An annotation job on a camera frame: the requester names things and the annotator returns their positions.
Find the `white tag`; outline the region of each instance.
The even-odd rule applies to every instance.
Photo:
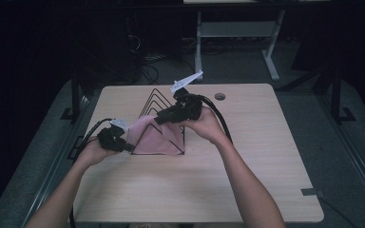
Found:
[[[124,131],[127,131],[129,129],[128,124],[125,122],[124,118],[121,119],[113,119],[109,122],[110,124],[116,125],[118,127],[121,127]]]
[[[195,73],[191,76],[181,79],[178,82],[174,81],[174,85],[170,88],[170,91],[175,92],[175,91],[179,90],[180,88],[185,87],[186,85],[188,85],[189,83],[191,83],[192,81],[194,81],[195,79],[200,77],[201,75],[203,75],[202,70],[198,71],[198,73]]]

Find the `wooden tabletop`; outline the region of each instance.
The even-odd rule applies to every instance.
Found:
[[[104,118],[133,123],[155,87],[174,104],[170,85],[104,88],[87,130]],[[189,85],[187,90],[208,97],[220,110],[234,145],[285,221],[323,219],[317,197],[301,192],[313,186],[272,87]],[[216,93],[225,94],[225,100],[217,101]],[[74,215],[92,222],[242,222],[218,150],[190,129],[185,129],[184,155],[124,152],[90,167]]]

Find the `gray floor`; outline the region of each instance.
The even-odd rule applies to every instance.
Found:
[[[284,86],[305,72],[291,70],[298,44],[280,42],[273,59],[281,79],[273,82],[268,74],[260,51],[266,42],[234,41],[224,47],[225,52],[202,56],[204,78],[202,84],[266,83],[273,87]],[[194,55],[183,56],[194,65]],[[192,74],[185,62],[162,60],[151,64],[159,71],[158,83],[171,85],[173,81]],[[137,85],[146,85],[142,77]],[[278,92],[280,106],[292,131],[300,156],[316,190],[325,200],[348,217],[356,227],[365,227],[365,185],[350,159],[348,147],[338,132],[344,131],[354,143],[365,161],[365,107],[355,90],[343,83],[342,105],[351,109],[356,122],[338,126],[327,114],[329,92],[316,96],[311,92],[314,80],[310,80],[290,92]],[[84,135],[89,117],[100,95],[100,91],[89,98],[82,117],[77,124],[59,120],[63,110],[70,106],[69,84],[58,94],[40,130],[31,143],[12,181],[0,200],[0,227],[21,227],[29,214],[36,196],[48,194],[52,187],[42,183],[50,181],[54,186],[70,168],[67,153],[75,136]],[[47,179],[47,174],[54,174]],[[331,207],[321,203],[325,218],[315,224],[287,224],[287,227],[352,227]],[[79,227],[124,227],[124,224],[80,224]]]

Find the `person's right hand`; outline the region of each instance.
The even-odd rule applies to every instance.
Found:
[[[184,121],[180,124],[193,129],[199,136],[213,144],[227,138],[215,113],[209,107],[202,107],[201,116],[196,121]]]

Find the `pink cloth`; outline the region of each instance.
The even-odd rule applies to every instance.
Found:
[[[180,127],[172,123],[158,125],[154,118],[142,116],[129,127],[126,143],[136,146],[132,154],[183,154]]]

